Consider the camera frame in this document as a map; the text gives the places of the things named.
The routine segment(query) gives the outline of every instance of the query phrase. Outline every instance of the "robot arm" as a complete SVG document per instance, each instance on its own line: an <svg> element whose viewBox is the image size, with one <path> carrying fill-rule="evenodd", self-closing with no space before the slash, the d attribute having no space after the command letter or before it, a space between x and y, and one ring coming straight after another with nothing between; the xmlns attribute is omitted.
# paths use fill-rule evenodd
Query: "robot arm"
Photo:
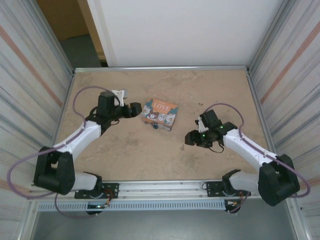
<svg viewBox="0 0 320 240"><path fill-rule="evenodd" d="M300 190L297 176L267 157L276 158L294 169L293 162L287 155L278 156L245 135L240 136L234 124L222 123L213 110L201 114L195 122L198 130L193 130L185 136L185 144L210 148L213 142L218 142L237 152L258 172L249 174L235 169L227 173L222 177L225 192L253 192L260 194L267 204L275 206Z"/></svg>
<svg viewBox="0 0 320 240"><path fill-rule="evenodd" d="M133 102L130 106L124 104L125 95L125 90L101 92L98 105L86 117L85 124L53 148L64 146L38 157L34 185L63 195L73 190L87 190L91 196L99 196L102 192L101 176L88 172L75 172L74 162L91 142L104 134L112 122L121 118L134 118L141 113L140 103ZM47 149L49 147L45 146L40 152Z"/></svg>

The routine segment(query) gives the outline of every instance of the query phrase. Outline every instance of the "tabletop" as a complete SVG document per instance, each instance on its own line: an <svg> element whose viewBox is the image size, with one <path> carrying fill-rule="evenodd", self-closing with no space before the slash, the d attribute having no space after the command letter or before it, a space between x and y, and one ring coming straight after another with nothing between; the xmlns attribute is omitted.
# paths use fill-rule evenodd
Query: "tabletop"
<svg viewBox="0 0 320 240"><path fill-rule="evenodd" d="M75 75L62 120L58 142L82 123L72 110L76 93L87 86L109 90L127 89L126 104L157 98L178 105L171 131L153 129L140 116L121 119L93 141L76 159L75 169L102 176L105 181L220 179L227 172L241 169L255 173L246 160L231 149L214 153L185 145L185 135L196 129L195 120L210 105L228 103L243 115L242 129L253 141L266 148L266 141L243 70L162 70L96 71ZM87 89L75 107L85 116L98 104L100 89ZM216 106L217 116L239 126L238 114L227 106ZM213 149L220 151L217 143Z"/></svg>

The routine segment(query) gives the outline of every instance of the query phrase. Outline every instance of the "colorful box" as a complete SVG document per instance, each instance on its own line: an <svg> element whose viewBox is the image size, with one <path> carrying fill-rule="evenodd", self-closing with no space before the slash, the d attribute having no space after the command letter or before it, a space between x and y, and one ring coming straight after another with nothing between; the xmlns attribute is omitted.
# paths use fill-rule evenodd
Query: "colorful box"
<svg viewBox="0 0 320 240"><path fill-rule="evenodd" d="M156 98L149 98L143 107L141 116L145 124L154 129L171 131L178 113L178 106Z"/></svg>

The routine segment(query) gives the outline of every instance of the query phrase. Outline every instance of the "white wall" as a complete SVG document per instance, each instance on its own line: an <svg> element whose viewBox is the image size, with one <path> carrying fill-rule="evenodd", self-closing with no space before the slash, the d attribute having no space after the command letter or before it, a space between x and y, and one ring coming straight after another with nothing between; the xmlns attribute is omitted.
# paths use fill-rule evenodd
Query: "white wall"
<svg viewBox="0 0 320 240"><path fill-rule="evenodd" d="M282 0L88 0L110 67L248 65Z"/></svg>

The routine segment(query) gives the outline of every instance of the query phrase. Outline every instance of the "doorway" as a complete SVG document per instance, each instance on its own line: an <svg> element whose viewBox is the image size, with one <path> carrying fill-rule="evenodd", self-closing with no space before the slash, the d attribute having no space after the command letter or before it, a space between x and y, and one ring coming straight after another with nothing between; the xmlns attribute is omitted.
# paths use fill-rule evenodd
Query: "doorway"
<svg viewBox="0 0 320 240"><path fill-rule="evenodd" d="M72 68L108 67L86 0L36 0Z"/></svg>

